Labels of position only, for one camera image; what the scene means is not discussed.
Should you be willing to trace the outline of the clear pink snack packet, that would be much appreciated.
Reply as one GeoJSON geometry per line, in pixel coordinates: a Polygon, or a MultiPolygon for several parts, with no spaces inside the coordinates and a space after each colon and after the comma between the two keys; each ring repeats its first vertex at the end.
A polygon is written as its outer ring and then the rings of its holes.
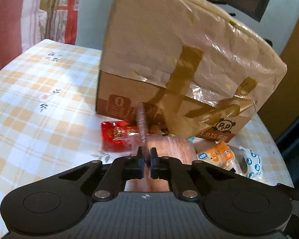
{"type": "MultiPolygon", "coordinates": [[[[156,148],[159,157],[173,157],[183,164],[191,164],[196,160],[196,153],[190,140],[176,136],[164,136],[160,127],[150,126],[146,121],[145,105],[138,103],[136,107],[137,133],[128,135],[126,142],[135,156],[140,147],[146,161],[150,160],[150,149],[156,148]]],[[[150,177],[150,168],[145,167],[144,178],[126,182],[126,192],[168,192],[168,182],[150,177]]]]}

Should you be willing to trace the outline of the red snack packet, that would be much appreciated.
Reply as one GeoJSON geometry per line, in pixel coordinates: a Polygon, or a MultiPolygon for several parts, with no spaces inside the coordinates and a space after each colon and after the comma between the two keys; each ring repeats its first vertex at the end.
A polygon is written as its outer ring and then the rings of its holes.
{"type": "Polygon", "coordinates": [[[104,141],[114,145],[127,145],[138,135],[138,128],[127,121],[105,121],[101,123],[101,134],[104,141]]]}

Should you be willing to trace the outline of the orange white snack pack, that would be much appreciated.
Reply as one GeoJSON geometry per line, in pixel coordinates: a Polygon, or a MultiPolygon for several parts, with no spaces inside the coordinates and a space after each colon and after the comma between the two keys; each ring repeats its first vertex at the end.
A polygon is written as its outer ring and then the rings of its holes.
{"type": "Polygon", "coordinates": [[[235,161],[235,154],[225,142],[221,141],[208,149],[197,151],[197,159],[219,168],[229,169],[229,165],[235,161]]]}

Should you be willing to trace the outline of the white blue patterned pack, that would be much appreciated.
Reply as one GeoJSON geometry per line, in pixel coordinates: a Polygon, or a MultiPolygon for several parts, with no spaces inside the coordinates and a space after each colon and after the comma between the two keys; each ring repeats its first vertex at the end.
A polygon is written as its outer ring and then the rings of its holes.
{"type": "Polygon", "coordinates": [[[239,149],[239,164],[243,174],[249,179],[260,179],[263,175],[263,166],[261,157],[251,149],[242,146],[239,149]]]}

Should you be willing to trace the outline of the checkered yellow tablecloth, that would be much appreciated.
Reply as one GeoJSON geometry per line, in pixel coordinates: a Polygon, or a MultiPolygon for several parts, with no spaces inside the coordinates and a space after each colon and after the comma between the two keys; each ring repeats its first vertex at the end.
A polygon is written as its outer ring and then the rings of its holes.
{"type": "Polygon", "coordinates": [[[188,173],[194,202],[168,192],[120,192],[98,202],[114,151],[96,112],[101,52],[43,40],[0,70],[1,238],[285,238],[294,189],[203,161],[188,173]]]}

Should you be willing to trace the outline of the cardboard box with plastic liner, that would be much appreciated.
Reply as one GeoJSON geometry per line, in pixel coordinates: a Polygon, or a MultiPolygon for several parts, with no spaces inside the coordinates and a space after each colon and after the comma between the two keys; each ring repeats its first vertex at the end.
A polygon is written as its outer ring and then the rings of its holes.
{"type": "Polygon", "coordinates": [[[147,120],[181,138],[230,141],[273,94],[286,64],[206,0],[114,0],[95,110],[147,120]]]}

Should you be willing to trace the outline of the wooden door panel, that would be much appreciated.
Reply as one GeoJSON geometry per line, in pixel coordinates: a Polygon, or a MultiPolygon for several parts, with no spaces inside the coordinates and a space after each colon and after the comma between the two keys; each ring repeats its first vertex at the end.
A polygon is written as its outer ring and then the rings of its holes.
{"type": "Polygon", "coordinates": [[[287,74],[259,111],[259,116],[274,139],[299,116],[299,21],[281,53],[287,74]]]}

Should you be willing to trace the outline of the printed pink backdrop curtain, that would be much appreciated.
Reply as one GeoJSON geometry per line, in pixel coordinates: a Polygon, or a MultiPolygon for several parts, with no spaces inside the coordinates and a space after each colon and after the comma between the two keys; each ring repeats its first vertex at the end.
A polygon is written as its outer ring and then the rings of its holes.
{"type": "Polygon", "coordinates": [[[0,0],[0,70],[44,39],[75,44],[80,0],[0,0]]]}

